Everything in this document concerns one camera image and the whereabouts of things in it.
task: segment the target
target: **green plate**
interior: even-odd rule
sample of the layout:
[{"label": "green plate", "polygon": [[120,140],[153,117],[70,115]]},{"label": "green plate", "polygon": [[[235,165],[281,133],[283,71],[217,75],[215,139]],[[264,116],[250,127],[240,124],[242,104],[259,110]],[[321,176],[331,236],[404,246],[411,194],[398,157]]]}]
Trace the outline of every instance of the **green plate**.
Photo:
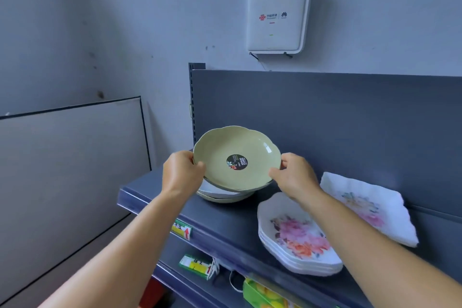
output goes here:
[{"label": "green plate", "polygon": [[269,168],[281,164],[279,149],[266,135],[237,125],[209,130],[193,154],[194,163],[205,163],[209,183],[237,193],[265,187]]}]

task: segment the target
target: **right hand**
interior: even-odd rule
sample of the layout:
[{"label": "right hand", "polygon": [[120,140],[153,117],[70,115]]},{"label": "right hand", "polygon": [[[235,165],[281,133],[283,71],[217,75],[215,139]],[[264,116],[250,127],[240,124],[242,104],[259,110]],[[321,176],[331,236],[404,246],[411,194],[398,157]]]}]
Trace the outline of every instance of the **right hand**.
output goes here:
[{"label": "right hand", "polygon": [[281,160],[284,169],[271,168],[268,174],[287,196],[300,202],[306,193],[321,190],[316,174],[306,159],[286,153],[281,155]]}]

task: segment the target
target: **shelf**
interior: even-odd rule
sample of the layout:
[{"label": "shelf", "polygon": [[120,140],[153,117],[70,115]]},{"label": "shelf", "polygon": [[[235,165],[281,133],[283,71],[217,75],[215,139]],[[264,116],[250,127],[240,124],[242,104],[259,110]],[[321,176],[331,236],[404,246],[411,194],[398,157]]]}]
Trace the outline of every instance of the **shelf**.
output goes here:
[{"label": "shelf", "polygon": [[[161,185],[160,168],[123,187],[118,204],[138,214],[159,194]],[[319,307],[371,308],[348,270],[331,277],[294,274],[263,247],[257,235],[257,206],[278,191],[277,186],[271,184],[246,200],[227,205],[193,196],[178,218],[193,227],[191,245],[232,264],[243,275],[273,282]],[[454,251],[459,248],[458,239],[462,238],[462,224],[416,210],[410,213],[420,239],[419,247],[413,252],[462,282],[461,264]]]},{"label": "shelf", "polygon": [[198,308],[252,308],[242,293],[229,283],[229,270],[207,281],[178,265],[185,254],[201,258],[204,254],[187,242],[170,234],[153,277]]}]

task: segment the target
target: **price tag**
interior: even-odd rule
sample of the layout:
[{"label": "price tag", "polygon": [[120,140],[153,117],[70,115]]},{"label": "price tag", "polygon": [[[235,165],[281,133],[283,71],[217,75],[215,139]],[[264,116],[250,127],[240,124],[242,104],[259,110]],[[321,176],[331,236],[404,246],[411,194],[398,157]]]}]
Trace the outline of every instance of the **price tag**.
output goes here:
[{"label": "price tag", "polygon": [[193,228],[190,227],[188,224],[183,223],[182,221],[176,219],[176,221],[172,225],[172,231],[181,236],[183,239],[188,240],[191,237],[191,232]]}]

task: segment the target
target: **round black sticker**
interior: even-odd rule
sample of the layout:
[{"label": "round black sticker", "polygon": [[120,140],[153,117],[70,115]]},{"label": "round black sticker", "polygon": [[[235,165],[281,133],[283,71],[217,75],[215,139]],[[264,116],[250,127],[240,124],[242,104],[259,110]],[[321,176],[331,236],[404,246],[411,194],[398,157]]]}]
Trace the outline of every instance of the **round black sticker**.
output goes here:
[{"label": "round black sticker", "polygon": [[241,154],[232,154],[226,159],[226,163],[228,164],[229,168],[236,171],[240,171],[241,169],[246,168],[249,164],[247,159]]}]

